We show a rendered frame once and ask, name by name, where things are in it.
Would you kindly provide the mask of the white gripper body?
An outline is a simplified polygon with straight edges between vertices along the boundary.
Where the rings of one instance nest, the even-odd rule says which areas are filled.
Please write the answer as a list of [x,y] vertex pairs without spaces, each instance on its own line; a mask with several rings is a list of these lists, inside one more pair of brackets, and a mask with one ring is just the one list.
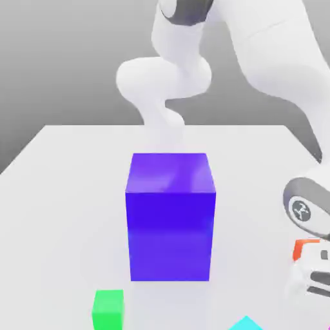
[[287,281],[286,297],[296,304],[330,304],[330,263],[295,263]]

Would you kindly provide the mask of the small red cube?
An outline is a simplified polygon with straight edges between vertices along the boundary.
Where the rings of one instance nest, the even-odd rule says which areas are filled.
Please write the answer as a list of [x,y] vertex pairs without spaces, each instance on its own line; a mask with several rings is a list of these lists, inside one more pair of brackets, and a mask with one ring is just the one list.
[[319,238],[305,238],[296,240],[293,249],[293,261],[296,262],[301,257],[302,249],[305,244],[318,244],[319,242]]

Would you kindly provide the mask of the small cyan cube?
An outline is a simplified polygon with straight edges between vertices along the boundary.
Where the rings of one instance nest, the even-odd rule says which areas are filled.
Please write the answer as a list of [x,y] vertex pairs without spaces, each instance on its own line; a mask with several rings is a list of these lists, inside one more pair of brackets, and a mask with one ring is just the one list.
[[252,318],[244,316],[228,330],[263,330]]

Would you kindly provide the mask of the small green cube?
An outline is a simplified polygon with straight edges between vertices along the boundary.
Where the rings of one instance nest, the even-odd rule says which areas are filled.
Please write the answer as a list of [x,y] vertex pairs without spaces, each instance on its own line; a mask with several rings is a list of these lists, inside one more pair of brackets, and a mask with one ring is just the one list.
[[92,307],[93,330],[123,330],[124,291],[96,290]]

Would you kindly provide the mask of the large blue box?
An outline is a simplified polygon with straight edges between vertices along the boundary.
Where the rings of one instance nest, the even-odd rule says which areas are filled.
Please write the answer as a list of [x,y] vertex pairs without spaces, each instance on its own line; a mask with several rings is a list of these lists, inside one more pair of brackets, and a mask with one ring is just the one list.
[[134,153],[125,191],[132,281],[209,280],[216,189],[204,153]]

